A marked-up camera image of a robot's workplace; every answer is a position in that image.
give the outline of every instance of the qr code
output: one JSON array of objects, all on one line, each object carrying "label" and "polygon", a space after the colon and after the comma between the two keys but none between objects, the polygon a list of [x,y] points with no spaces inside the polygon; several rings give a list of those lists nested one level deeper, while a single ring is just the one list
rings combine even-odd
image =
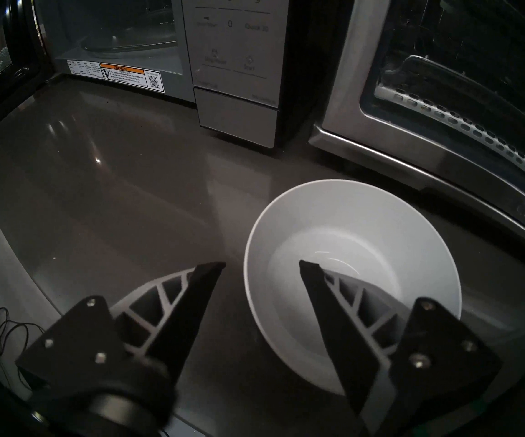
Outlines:
[{"label": "qr code", "polygon": [[147,75],[147,78],[149,78],[149,87],[152,87],[153,89],[160,89],[157,76]]}]

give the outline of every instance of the countertop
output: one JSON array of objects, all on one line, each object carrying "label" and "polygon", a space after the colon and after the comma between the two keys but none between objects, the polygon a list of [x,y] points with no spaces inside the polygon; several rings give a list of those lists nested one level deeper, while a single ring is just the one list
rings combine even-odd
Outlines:
[{"label": "countertop", "polygon": [[393,192],[445,240],[464,308],[498,302],[525,316],[525,250],[449,203],[311,147],[310,124],[261,150],[201,128],[190,106],[66,77],[0,123],[1,231],[61,314],[87,295],[112,305],[149,280],[226,261],[178,382],[177,414],[213,436],[352,435],[345,398],[285,366],[250,312],[244,249],[265,206],[325,178]]}]

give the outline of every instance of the microwave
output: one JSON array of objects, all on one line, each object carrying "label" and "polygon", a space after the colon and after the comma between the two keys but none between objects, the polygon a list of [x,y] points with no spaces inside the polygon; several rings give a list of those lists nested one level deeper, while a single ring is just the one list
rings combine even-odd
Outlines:
[{"label": "microwave", "polygon": [[525,247],[525,0],[349,0],[309,142]]},{"label": "microwave", "polygon": [[0,0],[0,101],[73,75],[195,103],[203,127],[273,147],[312,104],[337,5]]}]

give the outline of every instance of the silver appliance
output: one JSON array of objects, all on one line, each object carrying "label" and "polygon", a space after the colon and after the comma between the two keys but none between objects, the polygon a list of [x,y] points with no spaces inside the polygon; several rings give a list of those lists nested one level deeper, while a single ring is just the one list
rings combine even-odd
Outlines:
[{"label": "silver appliance", "polygon": [[350,0],[348,16],[309,142],[525,244],[525,0]]},{"label": "silver appliance", "polygon": [[308,15],[320,2],[33,0],[56,71],[195,102],[203,127],[264,147],[292,114],[292,77],[307,76],[290,65],[317,43]]}]

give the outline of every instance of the stainless steel panel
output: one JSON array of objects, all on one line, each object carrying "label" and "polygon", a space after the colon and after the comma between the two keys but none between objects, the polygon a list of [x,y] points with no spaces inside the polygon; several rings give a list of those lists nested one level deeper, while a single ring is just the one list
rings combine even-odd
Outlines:
[{"label": "stainless steel panel", "polygon": [[456,142],[446,140],[441,145],[361,109],[361,92],[374,60],[389,2],[356,0],[321,128],[446,179],[525,226],[525,183],[513,184],[485,167],[484,153],[471,152],[464,157]]},{"label": "stainless steel panel", "polygon": [[195,102],[203,127],[274,147],[277,110],[249,101],[195,89]]},{"label": "stainless steel panel", "polygon": [[423,171],[385,153],[363,144],[329,133],[318,125],[313,127],[309,143],[327,152],[364,165],[418,190],[433,188],[443,195],[456,199],[464,205],[500,223],[525,239],[525,226],[505,213],[441,178]]},{"label": "stainless steel panel", "polygon": [[183,0],[194,85],[277,107],[289,0]]}]

